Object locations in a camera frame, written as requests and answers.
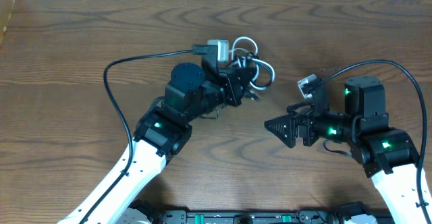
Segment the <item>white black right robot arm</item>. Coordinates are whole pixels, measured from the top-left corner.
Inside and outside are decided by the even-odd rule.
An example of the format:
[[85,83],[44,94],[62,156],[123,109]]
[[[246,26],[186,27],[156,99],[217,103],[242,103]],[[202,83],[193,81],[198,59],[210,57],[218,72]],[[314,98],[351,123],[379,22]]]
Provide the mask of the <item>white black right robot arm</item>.
[[384,199],[395,223],[425,223],[431,211],[420,206],[417,192],[431,199],[425,175],[416,180],[420,159],[411,137],[389,126],[385,108],[385,89],[380,80],[368,76],[345,82],[345,111],[331,111],[323,81],[311,75],[298,82],[304,102],[290,105],[286,115],[264,123],[266,130],[287,147],[296,139],[305,146],[326,139],[350,146],[351,157],[362,165]]

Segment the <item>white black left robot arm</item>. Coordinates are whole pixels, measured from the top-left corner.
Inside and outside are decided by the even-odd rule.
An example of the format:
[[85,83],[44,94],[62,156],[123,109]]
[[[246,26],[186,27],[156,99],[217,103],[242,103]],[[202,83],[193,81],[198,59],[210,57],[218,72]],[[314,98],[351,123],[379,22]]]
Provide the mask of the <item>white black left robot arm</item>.
[[254,67],[209,68],[181,63],[165,94],[141,117],[113,169],[62,223],[115,223],[141,190],[177,155],[192,135],[190,122],[226,105],[239,106]]

